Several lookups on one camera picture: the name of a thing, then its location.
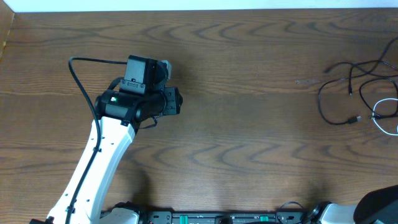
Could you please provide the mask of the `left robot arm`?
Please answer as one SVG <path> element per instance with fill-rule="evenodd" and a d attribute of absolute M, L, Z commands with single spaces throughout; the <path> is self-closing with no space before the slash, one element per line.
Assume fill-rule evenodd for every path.
<path fill-rule="evenodd" d="M 93 114 L 85 150 L 45 223 L 141 223 L 139 209 L 130 203 L 102 212 L 114 173 L 127 148 L 147 119 L 180 113 L 183 98 L 167 87 L 172 66 L 166 60 L 130 55 L 123 77 L 91 101 L 75 72 L 71 72 Z"/>

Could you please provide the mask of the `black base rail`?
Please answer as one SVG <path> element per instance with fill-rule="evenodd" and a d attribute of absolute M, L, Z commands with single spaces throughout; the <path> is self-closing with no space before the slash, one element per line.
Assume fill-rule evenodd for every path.
<path fill-rule="evenodd" d="M 303 212 L 266 212 L 266 213 L 210 213 L 210 212 L 145 212 L 139 214 L 136 221 L 126 223 L 138 224 L 297 224 L 308 223 Z"/>

